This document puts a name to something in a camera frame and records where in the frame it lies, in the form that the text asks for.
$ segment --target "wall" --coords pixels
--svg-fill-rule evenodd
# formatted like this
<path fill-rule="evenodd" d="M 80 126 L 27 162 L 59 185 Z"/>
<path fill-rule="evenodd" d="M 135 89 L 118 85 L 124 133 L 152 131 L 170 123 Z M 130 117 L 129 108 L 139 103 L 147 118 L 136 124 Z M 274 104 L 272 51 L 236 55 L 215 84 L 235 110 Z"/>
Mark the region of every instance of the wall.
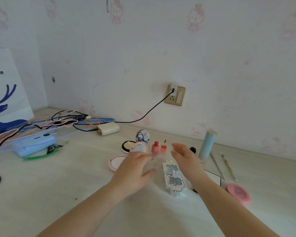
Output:
<path fill-rule="evenodd" d="M 296 159 L 296 0 L 32 8 L 50 106 L 132 121 L 176 81 L 182 107 L 160 104 L 136 125 L 197 139 L 213 128 L 217 143 Z"/>
<path fill-rule="evenodd" d="M 31 108 L 47 107 L 29 0 L 0 0 L 0 48 L 11 50 Z"/>

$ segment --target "deer print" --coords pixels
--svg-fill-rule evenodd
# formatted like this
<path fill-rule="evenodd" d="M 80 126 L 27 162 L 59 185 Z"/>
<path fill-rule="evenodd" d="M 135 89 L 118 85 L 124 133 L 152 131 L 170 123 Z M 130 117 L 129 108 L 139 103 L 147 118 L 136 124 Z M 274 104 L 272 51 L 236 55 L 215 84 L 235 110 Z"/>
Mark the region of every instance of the deer print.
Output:
<path fill-rule="evenodd" d="M 16 90 L 16 85 L 13 86 L 13 89 L 11 92 L 10 92 L 9 85 L 7 85 L 7 92 L 4 96 L 4 98 L 2 100 L 0 100 L 0 104 L 5 102 L 7 99 L 9 99 L 12 96 L 12 94 L 15 92 L 15 90 Z M 0 105 L 0 113 L 5 111 L 7 108 L 8 108 L 8 104 Z M 7 122 L 7 123 L 0 122 L 0 133 L 4 132 L 8 127 L 19 125 L 24 122 L 26 122 L 26 120 L 15 120 L 15 121 Z"/>

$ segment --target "gold outlet plate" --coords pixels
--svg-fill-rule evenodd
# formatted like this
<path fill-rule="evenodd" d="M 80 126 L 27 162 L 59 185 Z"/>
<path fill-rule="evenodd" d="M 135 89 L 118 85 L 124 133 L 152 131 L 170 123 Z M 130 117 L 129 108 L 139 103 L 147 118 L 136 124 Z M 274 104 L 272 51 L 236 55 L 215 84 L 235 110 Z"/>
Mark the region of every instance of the gold outlet plate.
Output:
<path fill-rule="evenodd" d="M 170 88 L 171 88 L 171 85 L 168 85 L 167 92 L 166 92 L 166 95 L 165 96 L 167 96 L 171 92 L 170 91 Z M 164 102 L 167 103 L 167 104 L 171 104 L 171 105 L 181 106 L 182 105 L 182 102 L 183 102 L 184 94 L 185 94 L 185 87 L 178 87 L 176 96 L 169 95 L 164 100 Z"/>

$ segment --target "hand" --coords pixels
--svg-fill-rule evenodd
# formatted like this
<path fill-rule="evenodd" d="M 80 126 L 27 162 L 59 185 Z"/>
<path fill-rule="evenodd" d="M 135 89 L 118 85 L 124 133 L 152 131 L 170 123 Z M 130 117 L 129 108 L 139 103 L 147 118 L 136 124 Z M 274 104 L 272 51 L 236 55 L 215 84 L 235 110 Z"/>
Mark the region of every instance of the hand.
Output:
<path fill-rule="evenodd" d="M 117 194 L 121 199 L 136 193 L 144 187 L 156 171 L 151 169 L 142 174 L 143 167 L 150 160 L 153 160 L 153 157 L 144 152 L 131 152 L 116 170 L 108 185 L 118 191 Z"/>
<path fill-rule="evenodd" d="M 207 177 L 204 168 L 195 154 L 183 144 L 173 143 L 171 154 L 179 165 L 183 175 L 193 184 Z"/>

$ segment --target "paper bag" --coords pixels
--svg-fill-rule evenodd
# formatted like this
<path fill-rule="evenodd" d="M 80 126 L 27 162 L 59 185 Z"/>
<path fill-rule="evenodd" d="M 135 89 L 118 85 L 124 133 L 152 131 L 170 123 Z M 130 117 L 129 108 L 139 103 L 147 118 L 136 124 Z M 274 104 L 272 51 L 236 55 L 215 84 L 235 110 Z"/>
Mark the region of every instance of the paper bag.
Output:
<path fill-rule="evenodd" d="M 9 49 L 0 49 L 0 133 L 33 117 Z"/>

